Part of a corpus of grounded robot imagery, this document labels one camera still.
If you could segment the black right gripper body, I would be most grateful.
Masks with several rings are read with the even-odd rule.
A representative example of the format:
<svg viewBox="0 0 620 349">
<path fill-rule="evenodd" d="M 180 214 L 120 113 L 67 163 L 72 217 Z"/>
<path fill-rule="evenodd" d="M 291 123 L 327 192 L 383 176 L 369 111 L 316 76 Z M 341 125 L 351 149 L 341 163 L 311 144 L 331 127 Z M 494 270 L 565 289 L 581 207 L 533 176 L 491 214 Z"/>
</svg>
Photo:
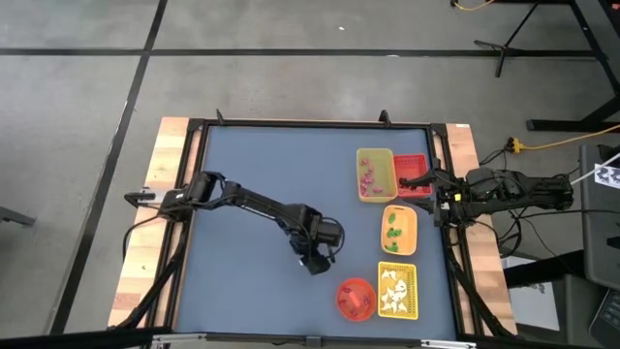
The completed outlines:
<svg viewBox="0 0 620 349">
<path fill-rule="evenodd" d="M 464 225 L 461 209 L 463 194 L 463 181 L 455 177 L 447 170 L 433 169 L 435 175 L 435 189 L 437 194 L 436 217 L 439 225 L 462 226 Z"/>
</svg>

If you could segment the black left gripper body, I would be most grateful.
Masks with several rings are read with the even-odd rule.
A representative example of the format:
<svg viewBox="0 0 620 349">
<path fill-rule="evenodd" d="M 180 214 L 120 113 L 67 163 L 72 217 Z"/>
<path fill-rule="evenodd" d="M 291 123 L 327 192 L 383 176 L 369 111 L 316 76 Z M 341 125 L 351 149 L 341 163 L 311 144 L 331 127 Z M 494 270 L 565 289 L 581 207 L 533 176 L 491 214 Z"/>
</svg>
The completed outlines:
<svg viewBox="0 0 620 349">
<path fill-rule="evenodd" d="M 311 275 L 330 269 L 344 245 L 344 228 L 337 220 L 321 220 L 315 229 L 290 234 L 290 245 Z"/>
</svg>

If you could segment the red slotted basket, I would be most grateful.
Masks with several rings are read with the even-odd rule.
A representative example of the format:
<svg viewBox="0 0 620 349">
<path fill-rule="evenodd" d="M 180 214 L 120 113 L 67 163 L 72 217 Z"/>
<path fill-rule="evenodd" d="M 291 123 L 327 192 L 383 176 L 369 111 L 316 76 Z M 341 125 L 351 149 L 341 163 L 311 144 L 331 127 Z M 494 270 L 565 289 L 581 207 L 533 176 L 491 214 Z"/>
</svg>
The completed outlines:
<svg viewBox="0 0 620 349">
<path fill-rule="evenodd" d="M 399 180 L 401 178 L 413 179 L 425 175 L 428 171 L 427 161 L 424 154 L 400 154 L 393 156 L 393 163 L 398 185 L 398 196 L 400 198 L 424 198 L 432 194 L 430 185 L 412 189 L 403 186 Z"/>
</svg>

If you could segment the translucent yellow plastic bin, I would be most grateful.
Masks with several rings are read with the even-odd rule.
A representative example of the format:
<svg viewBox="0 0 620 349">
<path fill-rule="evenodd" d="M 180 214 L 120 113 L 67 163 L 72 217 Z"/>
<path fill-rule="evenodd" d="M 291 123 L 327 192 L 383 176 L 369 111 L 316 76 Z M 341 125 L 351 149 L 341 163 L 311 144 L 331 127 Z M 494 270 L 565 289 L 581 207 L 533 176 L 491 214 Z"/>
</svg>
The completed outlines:
<svg viewBox="0 0 620 349">
<path fill-rule="evenodd" d="M 361 159 L 368 159 L 367 165 L 374 169 L 373 174 L 365 171 L 364 166 L 360 165 Z M 366 178 L 361 178 L 362 174 L 374 178 L 373 183 L 366 183 Z M 393 163 L 393 153 L 388 148 L 359 148 L 356 152 L 356 181 L 359 199 L 364 203 L 382 204 L 394 200 L 398 196 L 398 186 L 396 184 L 395 168 Z M 365 182 L 366 188 L 360 187 L 360 183 Z M 375 193 L 369 189 L 369 185 L 383 188 L 383 192 Z M 368 196 L 362 197 L 360 190 L 367 190 Z"/>
</svg>

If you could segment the peach solid plastic bin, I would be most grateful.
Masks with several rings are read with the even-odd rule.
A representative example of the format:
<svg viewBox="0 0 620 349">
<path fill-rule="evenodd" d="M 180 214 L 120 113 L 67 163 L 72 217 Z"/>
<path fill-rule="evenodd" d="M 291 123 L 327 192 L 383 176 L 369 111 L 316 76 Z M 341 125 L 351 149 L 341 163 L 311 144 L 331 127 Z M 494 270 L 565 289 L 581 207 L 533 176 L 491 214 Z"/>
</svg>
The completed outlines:
<svg viewBox="0 0 620 349">
<path fill-rule="evenodd" d="M 395 213 L 395 221 L 388 223 L 388 217 L 391 213 Z M 389 229 L 402 230 L 400 237 L 387 238 Z M 384 209 L 382 217 L 382 226 L 380 232 L 381 247 L 387 254 L 398 256 L 411 256 L 417 250 L 418 244 L 418 216 L 410 207 L 389 205 Z M 390 252 L 387 250 L 389 245 L 398 244 L 399 252 Z"/>
</svg>

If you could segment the orange round bowl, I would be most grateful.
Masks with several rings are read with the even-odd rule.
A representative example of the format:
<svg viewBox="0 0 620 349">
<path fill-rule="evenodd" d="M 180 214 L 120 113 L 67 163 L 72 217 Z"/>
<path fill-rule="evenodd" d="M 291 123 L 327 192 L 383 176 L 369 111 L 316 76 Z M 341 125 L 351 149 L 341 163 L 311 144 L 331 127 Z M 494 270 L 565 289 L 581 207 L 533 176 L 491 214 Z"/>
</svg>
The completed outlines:
<svg viewBox="0 0 620 349">
<path fill-rule="evenodd" d="M 352 290 L 350 294 L 345 294 L 343 288 L 348 287 Z M 369 305 L 363 304 L 363 299 L 370 300 Z M 339 301 L 346 301 L 345 306 L 340 306 Z M 336 307 L 340 314 L 351 322 L 364 322 L 372 317 L 376 311 L 377 300 L 372 285 L 362 278 L 349 278 L 341 283 L 336 292 Z M 361 316 L 356 316 L 356 311 L 362 311 Z"/>
</svg>

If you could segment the yellow slotted basket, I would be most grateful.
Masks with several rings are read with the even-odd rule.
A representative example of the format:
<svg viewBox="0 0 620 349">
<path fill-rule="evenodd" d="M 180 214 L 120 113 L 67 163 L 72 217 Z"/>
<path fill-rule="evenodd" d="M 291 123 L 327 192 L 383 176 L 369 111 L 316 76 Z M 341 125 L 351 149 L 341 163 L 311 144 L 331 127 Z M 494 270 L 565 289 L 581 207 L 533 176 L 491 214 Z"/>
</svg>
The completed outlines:
<svg viewBox="0 0 620 349">
<path fill-rule="evenodd" d="M 396 279 L 389 278 L 382 279 L 382 273 L 384 271 L 396 271 Z M 402 280 L 402 277 L 408 275 L 411 281 L 407 285 L 407 289 L 402 291 L 404 297 L 402 299 L 395 299 L 385 297 L 384 293 L 391 282 L 398 283 Z M 380 262 L 378 265 L 378 315 L 384 318 L 402 319 L 402 320 L 417 320 L 419 318 L 419 298 L 418 298 L 418 279 L 417 268 L 411 264 L 401 264 L 393 262 Z M 398 301 L 398 304 L 403 303 L 407 307 L 407 312 L 399 311 L 398 305 L 391 307 L 389 310 L 382 310 L 385 303 L 391 303 L 392 301 Z M 396 310 L 395 316 L 389 315 L 391 310 Z"/>
</svg>

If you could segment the white box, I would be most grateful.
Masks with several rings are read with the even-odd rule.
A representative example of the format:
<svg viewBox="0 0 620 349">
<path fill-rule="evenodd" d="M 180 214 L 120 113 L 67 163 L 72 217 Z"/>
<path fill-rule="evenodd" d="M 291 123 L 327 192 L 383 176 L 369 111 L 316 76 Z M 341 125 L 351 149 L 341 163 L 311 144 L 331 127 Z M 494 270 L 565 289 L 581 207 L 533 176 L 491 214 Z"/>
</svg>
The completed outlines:
<svg viewBox="0 0 620 349">
<path fill-rule="evenodd" d="M 509 289 L 514 320 L 519 325 L 559 331 L 559 319 L 551 282 Z"/>
</svg>

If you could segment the black tripod stand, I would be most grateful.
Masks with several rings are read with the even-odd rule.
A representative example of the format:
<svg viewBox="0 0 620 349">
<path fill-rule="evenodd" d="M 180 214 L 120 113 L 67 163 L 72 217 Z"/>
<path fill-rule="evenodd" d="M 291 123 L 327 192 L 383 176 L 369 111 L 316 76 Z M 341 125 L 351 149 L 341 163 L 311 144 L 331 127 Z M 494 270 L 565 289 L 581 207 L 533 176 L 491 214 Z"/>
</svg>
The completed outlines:
<svg viewBox="0 0 620 349">
<path fill-rule="evenodd" d="M 519 22 L 517 27 L 512 31 L 511 35 L 508 37 L 508 39 L 502 45 L 498 45 L 498 44 L 494 44 L 494 43 L 489 43 L 489 42 L 485 42 L 485 41 L 480 41 L 480 40 L 474 40 L 474 44 L 476 46 L 478 46 L 478 47 L 490 48 L 493 51 L 498 51 L 499 52 L 499 57 L 497 59 L 497 63 L 496 63 L 496 67 L 495 67 L 495 73 L 494 73 L 494 76 L 496 78 L 499 78 L 501 76 L 502 71 L 503 71 L 503 67 L 504 67 L 504 63 L 505 63 L 505 60 L 506 60 L 507 56 L 510 53 L 519 52 L 519 49 L 511 48 L 511 43 L 515 39 L 517 34 L 521 31 L 521 29 L 523 28 L 525 23 L 528 21 L 530 16 L 533 14 L 533 12 L 540 5 L 540 0 L 528 0 L 528 1 L 533 3 L 532 7 L 528 10 L 528 12 L 524 16 L 524 18 Z"/>
</svg>

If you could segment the dark grey desk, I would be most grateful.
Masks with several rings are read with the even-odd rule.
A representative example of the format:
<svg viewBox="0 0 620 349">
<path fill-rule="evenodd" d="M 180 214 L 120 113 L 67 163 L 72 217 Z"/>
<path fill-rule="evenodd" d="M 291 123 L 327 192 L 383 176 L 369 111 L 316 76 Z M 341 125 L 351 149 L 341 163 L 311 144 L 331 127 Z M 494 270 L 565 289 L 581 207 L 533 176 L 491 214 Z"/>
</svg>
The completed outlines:
<svg viewBox="0 0 620 349">
<path fill-rule="evenodd" d="M 579 149 L 580 175 L 595 172 L 602 165 L 601 148 L 582 145 Z M 582 179 L 584 267 L 586 277 L 602 286 L 620 291 L 620 190 L 597 184 L 594 173 Z"/>
</svg>

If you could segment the white printed paper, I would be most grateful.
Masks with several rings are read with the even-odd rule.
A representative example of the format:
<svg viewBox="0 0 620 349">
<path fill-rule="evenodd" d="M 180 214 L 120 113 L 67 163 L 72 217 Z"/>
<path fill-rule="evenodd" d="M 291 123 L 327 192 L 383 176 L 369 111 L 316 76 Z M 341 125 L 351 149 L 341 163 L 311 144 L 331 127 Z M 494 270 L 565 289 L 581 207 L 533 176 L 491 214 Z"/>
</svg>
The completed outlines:
<svg viewBox="0 0 620 349">
<path fill-rule="evenodd" d="M 596 164 L 594 180 L 597 184 L 620 190 L 620 169 Z"/>
</svg>

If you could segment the black keyboard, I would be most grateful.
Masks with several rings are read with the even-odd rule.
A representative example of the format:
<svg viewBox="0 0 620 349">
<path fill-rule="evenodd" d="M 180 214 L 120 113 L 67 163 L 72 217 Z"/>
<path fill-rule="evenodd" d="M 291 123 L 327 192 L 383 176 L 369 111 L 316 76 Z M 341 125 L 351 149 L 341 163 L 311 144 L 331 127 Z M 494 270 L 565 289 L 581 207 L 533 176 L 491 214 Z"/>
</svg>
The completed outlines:
<svg viewBox="0 0 620 349">
<path fill-rule="evenodd" d="M 605 349 L 620 349 L 620 291 L 606 292 L 589 333 Z"/>
</svg>

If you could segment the grey metal foot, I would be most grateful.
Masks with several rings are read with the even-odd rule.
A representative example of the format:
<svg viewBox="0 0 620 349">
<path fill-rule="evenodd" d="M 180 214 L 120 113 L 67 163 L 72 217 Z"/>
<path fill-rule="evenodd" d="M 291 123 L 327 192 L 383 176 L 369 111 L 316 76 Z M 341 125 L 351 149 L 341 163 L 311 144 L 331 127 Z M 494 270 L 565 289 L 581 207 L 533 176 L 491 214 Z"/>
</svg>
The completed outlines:
<svg viewBox="0 0 620 349">
<path fill-rule="evenodd" d="M 36 222 L 35 217 L 31 217 L 15 210 L 0 206 L 0 223 L 13 222 L 21 226 L 33 226 Z"/>
</svg>

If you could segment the black desk leg frame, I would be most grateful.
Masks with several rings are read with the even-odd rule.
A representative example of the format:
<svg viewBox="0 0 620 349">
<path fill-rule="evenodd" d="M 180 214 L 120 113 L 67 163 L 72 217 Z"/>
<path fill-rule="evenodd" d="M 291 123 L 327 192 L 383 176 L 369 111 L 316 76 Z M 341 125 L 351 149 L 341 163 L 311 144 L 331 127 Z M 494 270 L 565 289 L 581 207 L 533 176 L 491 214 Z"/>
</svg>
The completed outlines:
<svg viewBox="0 0 620 349">
<path fill-rule="evenodd" d="M 599 107 L 577 120 L 550 120 L 550 119 L 529 119 L 526 121 L 528 131 L 536 132 L 573 132 L 573 133 L 595 133 L 611 129 L 613 132 L 620 132 L 620 121 L 611 121 L 611 117 L 620 115 L 620 73 L 615 74 L 612 70 L 609 59 L 605 56 L 605 51 L 596 36 L 596 31 L 588 23 L 586 15 L 579 8 L 576 0 L 570 0 L 569 6 L 579 24 L 581 31 L 594 53 L 594 57 L 601 65 L 607 77 L 613 96 Z"/>
</svg>

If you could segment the silver metal bracket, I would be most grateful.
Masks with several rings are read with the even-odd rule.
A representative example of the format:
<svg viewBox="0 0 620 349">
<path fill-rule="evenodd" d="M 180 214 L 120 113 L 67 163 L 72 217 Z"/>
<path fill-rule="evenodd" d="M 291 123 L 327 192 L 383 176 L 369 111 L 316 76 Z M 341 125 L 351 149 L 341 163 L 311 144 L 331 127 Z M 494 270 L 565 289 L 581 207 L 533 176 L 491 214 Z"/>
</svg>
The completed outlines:
<svg viewBox="0 0 620 349">
<path fill-rule="evenodd" d="M 431 349 L 478 349 L 476 343 L 463 341 L 449 341 L 436 339 L 422 339 L 420 341 L 422 348 Z"/>
<path fill-rule="evenodd" d="M 166 346 L 179 343 L 206 341 L 205 333 L 165 333 L 154 334 L 150 346 L 155 349 L 164 349 Z"/>
</svg>

